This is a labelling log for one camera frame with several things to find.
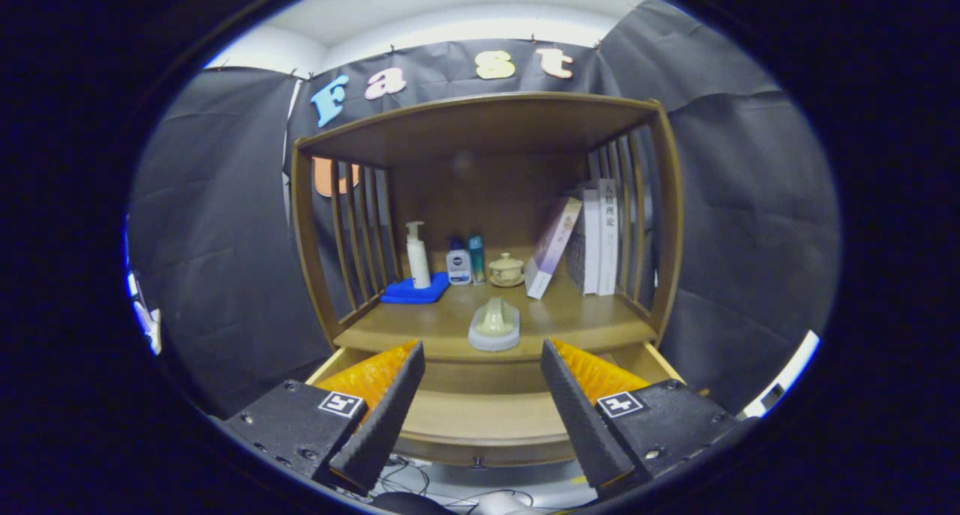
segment white pump bottle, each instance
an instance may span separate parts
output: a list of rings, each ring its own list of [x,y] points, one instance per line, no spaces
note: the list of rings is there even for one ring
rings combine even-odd
[[[417,238],[417,227],[422,224],[423,221],[407,224],[407,259],[410,262],[410,275],[414,278],[414,289],[427,289],[430,286],[426,247],[423,240]]]

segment blue sponge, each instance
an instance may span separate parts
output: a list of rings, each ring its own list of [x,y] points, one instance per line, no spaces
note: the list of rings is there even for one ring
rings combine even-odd
[[[414,289],[414,280],[405,279],[387,286],[387,291],[380,298],[380,302],[398,304],[433,303],[440,299],[447,286],[450,286],[450,279],[443,272],[434,273],[430,278],[430,285],[426,289]]]

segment shelf board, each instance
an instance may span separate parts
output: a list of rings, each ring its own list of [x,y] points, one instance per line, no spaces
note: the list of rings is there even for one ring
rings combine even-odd
[[[657,115],[653,103],[563,92],[434,101],[358,119],[297,142],[301,156],[380,169],[457,154],[580,153]]]
[[[474,395],[419,389],[402,434],[408,439],[474,446],[525,446],[569,438],[549,391]]]
[[[503,352],[470,346],[467,330],[477,309],[502,297],[520,311],[520,342]],[[450,286],[432,304],[378,304],[347,328],[334,344],[383,352],[412,338],[423,341],[427,359],[446,361],[537,361],[543,338],[559,338],[588,352],[609,352],[654,340],[651,327],[618,296],[582,296],[566,275],[556,274],[535,300],[524,285],[498,289],[490,285]]]

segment white book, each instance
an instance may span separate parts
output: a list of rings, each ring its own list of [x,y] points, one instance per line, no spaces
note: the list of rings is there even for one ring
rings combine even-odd
[[[595,180],[600,192],[600,276],[597,296],[611,296],[617,290],[618,230],[617,181]]]
[[[580,187],[569,195],[583,200],[583,212],[567,244],[566,273],[586,296],[597,293],[600,280],[600,192]]]
[[[573,234],[582,205],[583,201],[576,198],[561,198],[556,201],[548,219],[549,226],[546,232],[543,232],[537,249],[525,268],[527,296],[535,299],[543,297],[543,291],[560,263],[566,242]]]

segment letter f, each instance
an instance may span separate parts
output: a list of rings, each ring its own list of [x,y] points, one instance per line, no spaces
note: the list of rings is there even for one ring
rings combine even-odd
[[[350,77],[342,74],[310,98],[310,102],[316,105],[316,113],[319,115],[319,121],[316,123],[317,127],[327,125],[330,120],[339,115],[340,111],[343,111],[344,108],[337,103],[344,101],[347,93],[344,91],[343,85],[349,81]]]

